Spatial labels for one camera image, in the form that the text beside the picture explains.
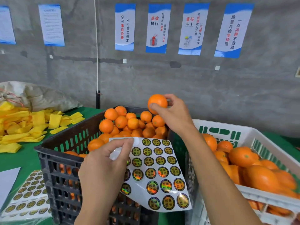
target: black plastic crate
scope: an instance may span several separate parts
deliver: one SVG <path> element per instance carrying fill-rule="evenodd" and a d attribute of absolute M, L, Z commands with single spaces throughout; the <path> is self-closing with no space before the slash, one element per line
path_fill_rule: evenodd
<path fill-rule="evenodd" d="M 128 113 L 136 113 L 137 116 L 148 110 L 138 107 L 125 108 Z M 40 159 L 54 223 L 73 224 L 82 205 L 78 170 L 83 158 L 61 152 L 74 151 L 78 154 L 87 154 L 88 143 L 101 134 L 99 124 L 104 119 L 104 113 L 105 111 L 81 121 L 35 147 Z M 158 212 L 141 207 L 121 193 L 107 221 L 109 225 L 155 225 L 157 223 Z"/>

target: white plastic crate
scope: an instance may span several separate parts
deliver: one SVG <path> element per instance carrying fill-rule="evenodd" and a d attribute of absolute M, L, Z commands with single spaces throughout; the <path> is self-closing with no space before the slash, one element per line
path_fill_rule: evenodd
<path fill-rule="evenodd" d="M 234 147 L 248 146 L 256 151 L 262 158 L 271 160 L 280 169 L 286 170 L 299 182 L 300 163 L 270 141 L 257 129 L 230 125 L 212 121 L 193 119 L 194 125 L 201 133 L 213 135 L 218 141 L 228 140 Z M 193 210 L 187 211 L 185 225 L 207 225 L 209 218 L 199 191 L 199 184 L 195 177 L 190 158 L 186 160 L 186 182 L 191 198 Z M 262 212 L 254 210 L 263 223 L 273 225 L 290 225 L 300 212 L 300 200 L 269 193 L 246 186 L 236 185 L 243 196 L 247 199 L 265 203 Z M 291 210 L 293 213 L 287 217 L 276 216 L 266 212 L 268 205 L 274 205 Z"/>

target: pile of oranges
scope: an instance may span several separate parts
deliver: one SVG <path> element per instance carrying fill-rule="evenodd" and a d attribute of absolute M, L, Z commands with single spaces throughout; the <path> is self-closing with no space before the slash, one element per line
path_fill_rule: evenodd
<path fill-rule="evenodd" d="M 272 161 L 261 159 L 249 147 L 236 147 L 229 141 L 217 140 L 210 134 L 204 133 L 203 137 L 223 166 L 226 173 L 235 184 L 300 199 L 295 192 L 297 183 L 294 177 L 280 170 Z M 248 200 L 251 207 L 262 210 L 263 203 Z M 292 212 L 285 208 L 269 205 L 267 212 L 278 216 L 288 216 Z"/>
<path fill-rule="evenodd" d="M 149 105 L 157 103 L 162 107 L 167 107 L 167 99 L 163 95 L 152 95 L 148 100 L 149 111 L 143 111 L 140 119 L 135 113 L 127 113 L 123 106 L 107 109 L 104 113 L 105 119 L 100 122 L 99 129 L 102 134 L 93 139 L 88 144 L 88 150 L 93 151 L 100 148 L 112 137 L 146 137 L 156 139 L 166 139 L 168 134 L 165 121 Z"/>

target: round sticker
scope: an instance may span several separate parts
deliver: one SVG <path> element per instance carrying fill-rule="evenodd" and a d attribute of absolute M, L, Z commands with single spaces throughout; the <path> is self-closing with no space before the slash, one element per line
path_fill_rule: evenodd
<path fill-rule="evenodd" d="M 28 179 L 26 179 L 26 181 L 31 181 L 33 179 L 33 177 L 30 177 Z"/>
<path fill-rule="evenodd" d="M 131 150 L 131 153 L 134 155 L 134 156 L 139 156 L 141 154 L 141 150 L 138 148 L 138 147 L 134 147 L 132 150 Z"/>
<path fill-rule="evenodd" d="M 124 181 L 127 181 L 130 178 L 130 171 L 126 169 L 125 175 L 124 175 Z"/>
<path fill-rule="evenodd" d="M 162 140 L 162 143 L 165 146 L 169 146 L 170 145 L 170 141 L 168 141 L 168 140 Z"/>
<path fill-rule="evenodd" d="M 134 158 L 132 160 L 132 165 L 135 167 L 140 167 L 142 165 L 142 160 L 140 158 Z"/>
<path fill-rule="evenodd" d="M 149 155 L 152 155 L 152 150 L 150 148 L 146 147 L 143 149 L 143 153 L 144 153 L 144 155 L 149 156 Z"/>
<path fill-rule="evenodd" d="M 25 194 L 24 194 L 24 198 L 28 198 L 28 197 L 30 197 L 30 196 L 31 196 L 31 194 L 32 194 L 32 192 L 27 192 L 27 193 L 25 193 Z"/>
<path fill-rule="evenodd" d="M 15 205 L 11 205 L 11 206 L 9 206 L 9 207 L 5 210 L 5 212 L 11 212 L 11 211 L 14 210 L 15 208 L 16 208 Z"/>
<path fill-rule="evenodd" d="M 22 188 L 18 191 L 18 193 L 23 193 L 27 188 Z"/>
<path fill-rule="evenodd" d="M 23 196 L 23 194 L 17 194 L 16 196 L 13 197 L 14 200 L 18 200 Z"/>
<path fill-rule="evenodd" d="M 151 144 L 151 141 L 150 141 L 149 139 L 147 139 L 147 138 L 144 138 L 144 139 L 142 140 L 142 143 L 143 143 L 143 145 L 145 145 L 145 146 L 149 146 L 149 145 Z"/>
<path fill-rule="evenodd" d="M 175 207 L 174 198 L 167 195 L 163 198 L 163 207 L 167 210 L 172 210 Z"/>
<path fill-rule="evenodd" d="M 181 173 L 177 166 L 171 166 L 170 171 L 174 176 L 179 176 Z"/>
<path fill-rule="evenodd" d="M 20 216 L 24 216 L 24 215 L 26 215 L 28 212 L 22 212 L 22 213 L 20 213 Z"/>
<path fill-rule="evenodd" d="M 29 212 L 29 215 L 34 215 L 37 212 L 38 212 L 38 209 L 37 210 L 33 210 L 33 211 Z"/>
<path fill-rule="evenodd" d="M 121 187 L 121 191 L 125 195 L 129 195 L 131 193 L 131 187 L 130 187 L 130 185 L 128 185 L 127 183 L 123 183 L 123 185 Z"/>
<path fill-rule="evenodd" d="M 161 148 L 159 148 L 159 147 L 156 147 L 156 148 L 154 149 L 154 153 L 155 153 L 156 155 L 161 155 L 161 154 L 163 153 L 163 150 L 162 150 Z"/>
<path fill-rule="evenodd" d="M 42 199 L 42 200 L 39 200 L 38 202 L 37 202 L 37 206 L 41 206 L 43 203 L 45 203 L 46 202 L 46 200 L 45 199 Z"/>
<path fill-rule="evenodd" d="M 144 159 L 144 164 L 145 164 L 146 166 L 152 166 L 153 163 L 154 163 L 154 160 L 153 160 L 151 157 L 146 157 L 146 158 Z"/>
<path fill-rule="evenodd" d="M 28 188 L 28 191 L 32 191 L 35 189 L 35 185 L 32 185 L 31 187 Z"/>
<path fill-rule="evenodd" d="M 187 208 L 190 204 L 188 196 L 183 193 L 180 193 L 177 197 L 177 204 L 180 208 Z"/>
<path fill-rule="evenodd" d="M 147 191 L 149 194 L 154 195 L 158 191 L 158 184 L 156 181 L 150 181 L 147 184 Z"/>
<path fill-rule="evenodd" d="M 158 140 L 158 139 L 153 139 L 153 140 L 152 140 L 152 144 L 154 144 L 155 146 L 159 146 L 159 145 L 160 145 L 160 140 Z"/>
<path fill-rule="evenodd" d="M 174 180 L 174 187 L 178 191 L 182 191 L 185 189 L 185 182 L 181 178 L 176 178 Z"/>
<path fill-rule="evenodd" d="M 155 171 L 153 168 L 148 168 L 148 169 L 145 171 L 145 174 L 146 174 L 146 177 L 147 177 L 147 178 L 153 179 L 153 178 L 155 178 L 155 176 L 156 176 L 156 171 Z"/>
<path fill-rule="evenodd" d="M 164 193 L 169 193 L 172 190 L 172 184 L 169 180 L 164 179 L 160 183 L 160 188 Z"/>
<path fill-rule="evenodd" d="M 35 201 L 29 202 L 27 208 L 31 208 L 33 206 L 35 206 Z"/>
<path fill-rule="evenodd" d="M 39 210 L 40 214 L 44 214 L 45 212 L 47 212 L 48 208 L 42 208 Z"/>
<path fill-rule="evenodd" d="M 24 185 L 22 185 L 22 187 L 26 187 L 28 185 L 30 185 L 30 182 L 26 182 Z"/>
<path fill-rule="evenodd" d="M 33 193 L 33 195 L 36 197 L 37 195 L 39 195 L 42 192 L 42 190 L 37 190 Z"/>
<path fill-rule="evenodd" d="M 44 186 L 45 186 L 45 184 L 39 185 L 39 186 L 37 187 L 37 189 L 41 189 L 41 188 L 43 188 Z"/>
<path fill-rule="evenodd" d="M 168 156 L 167 157 L 167 161 L 170 163 L 170 164 L 175 164 L 175 163 L 177 163 L 177 160 L 175 159 L 175 157 L 174 156 Z"/>
<path fill-rule="evenodd" d="M 165 178 L 165 177 L 167 177 L 167 176 L 169 175 L 169 171 L 168 171 L 167 168 L 161 166 L 161 167 L 158 169 L 158 174 L 159 174 L 160 177 Z"/>
<path fill-rule="evenodd" d="M 21 210 L 22 208 L 24 208 L 25 206 L 26 206 L 26 204 L 25 204 L 25 203 L 22 203 L 22 204 L 18 205 L 16 209 L 19 211 L 19 210 Z"/>
<path fill-rule="evenodd" d="M 160 208 L 160 201 L 157 197 L 151 197 L 148 200 L 148 205 L 152 210 L 158 210 Z"/>
<path fill-rule="evenodd" d="M 159 165 L 163 165 L 163 164 L 166 163 L 166 160 L 165 160 L 164 157 L 159 156 L 159 157 L 156 158 L 156 162 L 157 162 Z"/>
<path fill-rule="evenodd" d="M 35 177 L 35 180 L 39 180 L 41 178 L 42 178 L 42 176 L 37 176 L 37 177 Z"/>
<path fill-rule="evenodd" d="M 140 169 L 135 169 L 132 172 L 132 177 L 134 180 L 139 181 L 143 178 L 144 174 L 143 171 L 141 171 Z"/>
<path fill-rule="evenodd" d="M 171 155 L 173 154 L 173 149 L 171 149 L 170 147 L 165 147 L 165 153 Z"/>
<path fill-rule="evenodd" d="M 131 163 L 131 159 L 128 157 L 127 166 Z"/>

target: person's right hand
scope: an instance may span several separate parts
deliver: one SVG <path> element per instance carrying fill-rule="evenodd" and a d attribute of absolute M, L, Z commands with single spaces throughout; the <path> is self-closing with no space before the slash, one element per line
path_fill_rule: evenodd
<path fill-rule="evenodd" d="M 166 94 L 164 96 L 166 99 L 170 99 L 168 101 L 170 108 L 163 108 L 156 103 L 150 104 L 150 108 L 157 111 L 171 130 L 182 136 L 186 129 L 194 127 L 188 108 L 183 100 L 177 96 L 173 94 Z"/>

